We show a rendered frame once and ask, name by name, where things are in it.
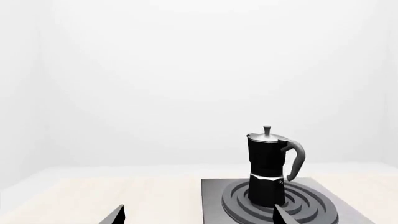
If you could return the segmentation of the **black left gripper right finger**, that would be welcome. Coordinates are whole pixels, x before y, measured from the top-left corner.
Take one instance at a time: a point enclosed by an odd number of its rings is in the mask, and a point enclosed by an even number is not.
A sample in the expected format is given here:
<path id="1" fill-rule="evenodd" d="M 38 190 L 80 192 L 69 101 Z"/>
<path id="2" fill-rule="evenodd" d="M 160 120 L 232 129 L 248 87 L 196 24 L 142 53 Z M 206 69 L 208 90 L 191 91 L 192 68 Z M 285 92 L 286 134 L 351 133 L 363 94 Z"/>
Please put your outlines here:
<path id="1" fill-rule="evenodd" d="M 272 219 L 274 224 L 300 224 L 279 205 L 274 205 Z"/>

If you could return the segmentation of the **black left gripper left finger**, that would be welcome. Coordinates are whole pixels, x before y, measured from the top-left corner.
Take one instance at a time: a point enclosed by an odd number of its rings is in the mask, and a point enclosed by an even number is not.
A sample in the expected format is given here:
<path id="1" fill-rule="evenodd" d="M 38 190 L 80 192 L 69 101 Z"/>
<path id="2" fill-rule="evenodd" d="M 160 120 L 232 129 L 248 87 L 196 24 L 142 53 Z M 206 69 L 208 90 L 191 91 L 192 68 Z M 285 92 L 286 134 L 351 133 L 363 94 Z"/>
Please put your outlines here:
<path id="1" fill-rule="evenodd" d="M 98 224 L 124 224 L 125 219 L 124 205 L 120 205 Z"/>

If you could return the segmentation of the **dark grey spiral burner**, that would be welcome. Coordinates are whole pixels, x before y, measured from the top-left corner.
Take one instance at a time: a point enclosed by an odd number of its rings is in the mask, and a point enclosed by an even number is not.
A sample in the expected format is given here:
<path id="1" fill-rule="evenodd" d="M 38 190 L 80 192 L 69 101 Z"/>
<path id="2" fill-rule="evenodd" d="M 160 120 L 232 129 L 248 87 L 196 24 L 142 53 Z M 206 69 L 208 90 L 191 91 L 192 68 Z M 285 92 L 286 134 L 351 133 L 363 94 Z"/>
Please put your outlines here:
<path id="1" fill-rule="evenodd" d="M 249 181 L 237 180 L 222 193 L 221 205 L 238 224 L 274 224 L 273 208 L 260 207 L 248 199 Z M 281 206 L 299 224 L 338 224 L 333 202 L 317 190 L 298 182 L 287 182 L 285 204 Z"/>

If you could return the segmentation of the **black moka pot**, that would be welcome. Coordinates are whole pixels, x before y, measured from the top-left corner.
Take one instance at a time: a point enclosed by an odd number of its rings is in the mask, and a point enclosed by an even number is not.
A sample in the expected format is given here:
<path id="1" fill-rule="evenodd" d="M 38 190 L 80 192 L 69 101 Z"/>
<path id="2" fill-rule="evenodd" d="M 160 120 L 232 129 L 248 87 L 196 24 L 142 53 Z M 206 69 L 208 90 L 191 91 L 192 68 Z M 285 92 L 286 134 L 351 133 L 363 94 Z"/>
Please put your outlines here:
<path id="1" fill-rule="evenodd" d="M 251 203 L 271 208 L 284 205 L 284 182 L 294 180 L 305 162 L 302 145 L 284 136 L 271 133 L 271 126 L 263 126 L 262 134 L 248 134 L 248 153 L 251 164 L 248 199 Z M 296 152 L 290 174 L 283 175 L 286 153 Z"/>

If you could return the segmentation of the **grey stove plate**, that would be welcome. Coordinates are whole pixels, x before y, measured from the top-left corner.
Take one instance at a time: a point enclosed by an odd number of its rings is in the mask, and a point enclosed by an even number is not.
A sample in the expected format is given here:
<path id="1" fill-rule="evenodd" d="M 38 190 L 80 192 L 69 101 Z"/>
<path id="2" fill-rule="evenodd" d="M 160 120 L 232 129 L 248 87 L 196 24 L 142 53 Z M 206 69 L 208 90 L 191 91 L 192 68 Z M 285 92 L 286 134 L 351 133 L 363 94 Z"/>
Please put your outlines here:
<path id="1" fill-rule="evenodd" d="M 237 180 L 243 179 L 203 179 L 201 181 L 201 196 L 204 224 L 238 224 L 226 214 L 221 198 L 224 189 Z M 375 224 L 369 218 L 358 212 L 355 208 L 345 203 L 342 199 L 331 193 L 316 180 L 309 177 L 298 177 L 291 182 L 306 185 L 328 197 L 335 205 L 339 214 L 338 224 Z"/>

